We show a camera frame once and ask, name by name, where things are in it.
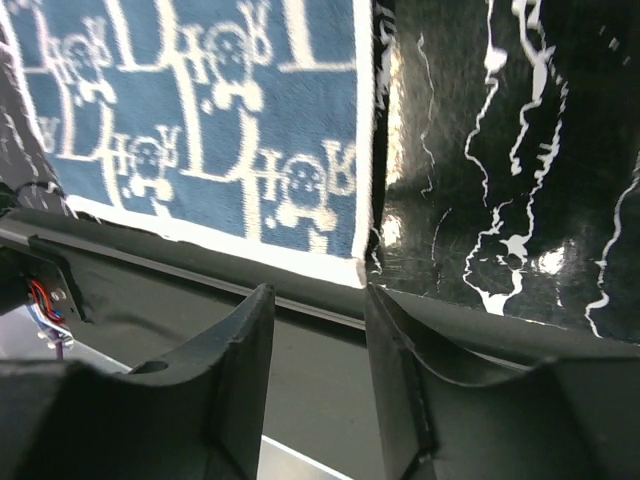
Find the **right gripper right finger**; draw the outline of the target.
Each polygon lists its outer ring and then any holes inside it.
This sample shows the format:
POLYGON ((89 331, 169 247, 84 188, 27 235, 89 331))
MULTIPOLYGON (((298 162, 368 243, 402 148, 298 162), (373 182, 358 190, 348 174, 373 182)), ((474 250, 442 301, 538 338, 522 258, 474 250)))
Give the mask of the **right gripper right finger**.
POLYGON ((639 348, 371 285, 390 479, 635 479, 639 348))

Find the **blue patterned white towel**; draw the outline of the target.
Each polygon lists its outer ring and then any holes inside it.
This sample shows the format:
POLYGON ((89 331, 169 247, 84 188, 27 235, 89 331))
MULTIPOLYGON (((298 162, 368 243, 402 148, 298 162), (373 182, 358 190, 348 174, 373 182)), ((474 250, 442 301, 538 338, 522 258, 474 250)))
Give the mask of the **blue patterned white towel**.
POLYGON ((1 179, 41 210, 360 288, 369 1, 5 1, 1 179))

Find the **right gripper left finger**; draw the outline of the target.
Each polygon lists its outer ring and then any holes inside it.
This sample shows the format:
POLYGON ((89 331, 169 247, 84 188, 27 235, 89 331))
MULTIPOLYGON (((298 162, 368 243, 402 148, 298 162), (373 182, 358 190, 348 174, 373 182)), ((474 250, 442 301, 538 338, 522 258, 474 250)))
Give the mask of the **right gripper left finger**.
POLYGON ((1 364, 5 479, 253 479, 275 293, 128 373, 80 361, 1 364))

